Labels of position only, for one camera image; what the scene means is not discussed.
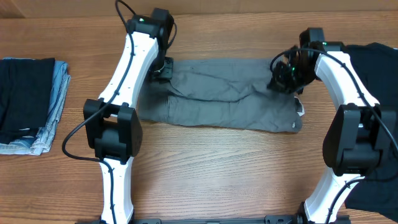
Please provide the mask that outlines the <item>grey shorts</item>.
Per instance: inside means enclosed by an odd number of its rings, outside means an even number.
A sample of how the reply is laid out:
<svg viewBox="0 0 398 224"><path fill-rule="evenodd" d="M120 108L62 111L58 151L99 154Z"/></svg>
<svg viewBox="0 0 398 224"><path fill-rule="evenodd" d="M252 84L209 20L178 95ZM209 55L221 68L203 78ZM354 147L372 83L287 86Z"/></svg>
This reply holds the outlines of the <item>grey shorts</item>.
<svg viewBox="0 0 398 224"><path fill-rule="evenodd" d="M293 94L267 88L270 63L266 58L176 61L171 80L143 84L139 118L182 126L297 133L303 126L303 106Z"/></svg>

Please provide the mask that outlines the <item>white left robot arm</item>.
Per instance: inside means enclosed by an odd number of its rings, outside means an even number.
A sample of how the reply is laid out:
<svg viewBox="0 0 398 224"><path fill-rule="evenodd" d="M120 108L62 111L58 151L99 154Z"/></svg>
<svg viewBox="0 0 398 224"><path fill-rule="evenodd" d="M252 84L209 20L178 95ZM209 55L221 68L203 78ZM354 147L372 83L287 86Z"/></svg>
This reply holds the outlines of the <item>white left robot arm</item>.
<svg viewBox="0 0 398 224"><path fill-rule="evenodd" d="M136 107L146 76L171 77L173 60L166 57L174 37L174 19L155 8L127 22L126 42L118 66L96 100L86 100L83 115L89 147L99 159L104 206L100 223L133 223L132 162L142 143Z"/></svg>

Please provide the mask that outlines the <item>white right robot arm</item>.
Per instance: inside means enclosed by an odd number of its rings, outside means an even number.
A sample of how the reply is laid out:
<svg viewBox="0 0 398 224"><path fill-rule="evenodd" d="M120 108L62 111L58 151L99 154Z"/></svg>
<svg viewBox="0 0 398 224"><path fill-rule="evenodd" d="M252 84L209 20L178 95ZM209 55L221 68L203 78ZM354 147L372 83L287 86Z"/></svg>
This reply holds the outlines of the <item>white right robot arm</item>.
<svg viewBox="0 0 398 224"><path fill-rule="evenodd" d="M294 215L268 215L265 223L350 223L338 210L347 196L388 158L396 146L392 132L396 113L380 106L355 72L342 42L327 42L321 28L299 35L299 46L282 52L286 61L271 61L268 89L300 93L314 80L322 81L336 109L324 138L326 169L315 190Z"/></svg>

